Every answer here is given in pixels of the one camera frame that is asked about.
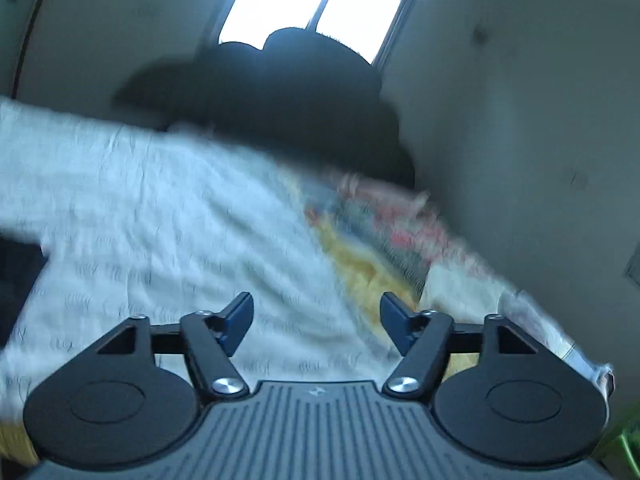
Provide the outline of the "black pants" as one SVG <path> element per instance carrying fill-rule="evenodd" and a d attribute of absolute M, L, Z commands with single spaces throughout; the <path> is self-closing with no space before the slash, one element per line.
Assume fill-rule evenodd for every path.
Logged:
<path fill-rule="evenodd" d="M 38 244 L 0 240 L 0 346 L 4 349 L 48 258 Z"/>

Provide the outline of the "bright bedroom window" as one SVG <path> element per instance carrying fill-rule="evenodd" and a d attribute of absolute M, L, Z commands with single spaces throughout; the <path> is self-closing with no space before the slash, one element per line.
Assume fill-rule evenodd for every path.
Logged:
<path fill-rule="evenodd" d="M 261 49 L 289 27 L 318 32 L 381 68 L 416 0 L 222 0 L 210 40 Z"/>

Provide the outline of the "colourful floral blanket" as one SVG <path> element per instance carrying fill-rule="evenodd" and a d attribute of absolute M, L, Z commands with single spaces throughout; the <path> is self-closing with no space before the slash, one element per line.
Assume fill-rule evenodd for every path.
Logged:
<path fill-rule="evenodd" d="M 160 208 L 160 263 L 126 241 L 127 221 L 107 235 L 85 221 L 46 227 L 56 256 L 1 357 L 3 458 L 37 463 L 22 422 L 28 394 L 126 315 L 173 323 L 239 292 L 255 300 L 234 359 L 250 384 L 381 378 L 399 359 L 380 320 L 384 292 L 462 323 L 500 313 L 561 359 L 576 353 L 532 298 L 448 232 L 425 194 L 277 169 L 199 188 L 192 205 L 194 217 Z"/>

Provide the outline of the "white script-print bed cover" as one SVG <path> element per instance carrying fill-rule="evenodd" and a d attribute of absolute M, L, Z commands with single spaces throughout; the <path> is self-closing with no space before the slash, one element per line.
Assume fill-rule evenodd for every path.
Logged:
<path fill-rule="evenodd" d="M 128 316 L 175 323 L 240 292 L 255 301 L 233 359 L 248 382 L 382 380 L 399 359 L 378 316 L 393 292 L 460 322 L 505 314 L 613 387 L 612 367 L 589 362 L 424 195 L 190 126 L 160 133 L 3 100 L 1 232 L 48 259 L 1 353 L 6 422 Z"/>

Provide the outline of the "dark scalloped headboard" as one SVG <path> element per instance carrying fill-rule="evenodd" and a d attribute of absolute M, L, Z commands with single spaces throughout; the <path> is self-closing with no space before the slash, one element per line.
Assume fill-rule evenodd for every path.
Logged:
<path fill-rule="evenodd" d="M 381 91 L 381 73 L 360 54 L 288 27 L 262 48 L 226 42 L 146 64 L 112 102 L 412 188 L 416 170 Z"/>

